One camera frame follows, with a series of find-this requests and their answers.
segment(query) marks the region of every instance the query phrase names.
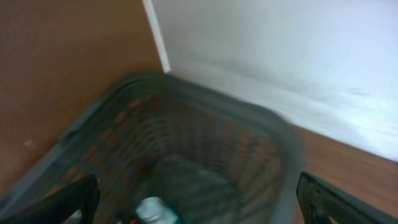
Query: wall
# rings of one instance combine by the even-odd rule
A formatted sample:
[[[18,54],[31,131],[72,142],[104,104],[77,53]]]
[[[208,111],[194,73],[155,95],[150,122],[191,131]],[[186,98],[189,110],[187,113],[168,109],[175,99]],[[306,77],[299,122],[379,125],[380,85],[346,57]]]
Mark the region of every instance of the wall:
[[[139,0],[5,0],[0,31],[0,196],[112,82],[161,69]]]
[[[398,2],[153,5],[175,75],[398,161]]]

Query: white baseboard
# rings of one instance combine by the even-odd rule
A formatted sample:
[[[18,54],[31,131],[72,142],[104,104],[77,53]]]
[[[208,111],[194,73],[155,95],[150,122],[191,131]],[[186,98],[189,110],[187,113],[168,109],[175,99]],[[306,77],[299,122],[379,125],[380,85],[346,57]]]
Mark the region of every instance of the white baseboard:
[[[162,63],[162,68],[164,73],[170,72],[169,58],[167,57],[166,48],[164,45],[162,32],[160,31],[160,26],[157,21],[156,12],[152,0],[143,0],[144,9],[148,17],[150,29],[152,30],[152,35],[154,36],[157,51],[159,53],[160,62]]]

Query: brown wooden panel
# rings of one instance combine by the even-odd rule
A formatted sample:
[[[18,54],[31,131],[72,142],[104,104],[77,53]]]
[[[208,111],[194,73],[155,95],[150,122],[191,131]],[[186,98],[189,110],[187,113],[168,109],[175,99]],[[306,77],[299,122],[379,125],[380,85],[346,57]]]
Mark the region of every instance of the brown wooden panel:
[[[398,217],[398,163],[298,128],[309,171],[368,204]],[[295,223],[303,223],[297,206]]]
[[[115,80],[160,69],[141,0],[0,2],[0,195]]]

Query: green plastic basket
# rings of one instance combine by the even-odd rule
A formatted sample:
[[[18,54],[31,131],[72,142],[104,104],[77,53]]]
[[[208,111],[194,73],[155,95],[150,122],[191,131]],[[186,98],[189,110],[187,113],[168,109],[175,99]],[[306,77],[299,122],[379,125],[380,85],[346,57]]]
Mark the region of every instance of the green plastic basket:
[[[111,87],[0,201],[1,215],[94,174],[101,190],[95,222],[110,223],[134,212],[159,164],[174,175],[161,198],[187,223],[211,223],[225,212],[233,212],[231,223],[288,223],[304,170],[294,129],[275,113],[161,72],[137,72]],[[190,175],[192,167],[223,181],[206,184]],[[194,195],[178,194],[195,181]],[[192,211],[200,216],[185,215]]]

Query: teal object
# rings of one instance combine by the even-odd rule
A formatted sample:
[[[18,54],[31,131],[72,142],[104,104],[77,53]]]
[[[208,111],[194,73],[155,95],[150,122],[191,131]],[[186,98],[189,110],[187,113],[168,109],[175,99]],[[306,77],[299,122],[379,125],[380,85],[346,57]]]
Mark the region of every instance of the teal object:
[[[156,71],[128,75],[89,107],[2,198],[0,215],[94,174],[101,190],[95,222],[110,223],[115,214],[134,211],[142,186],[172,155],[202,171],[187,179],[206,180],[188,191],[195,197],[174,200],[178,205],[165,200],[181,216],[195,219],[185,222],[209,223],[231,211],[233,223],[291,221],[295,186],[305,168],[293,127],[270,110]],[[175,191],[186,186],[189,176],[180,174],[172,177]]]

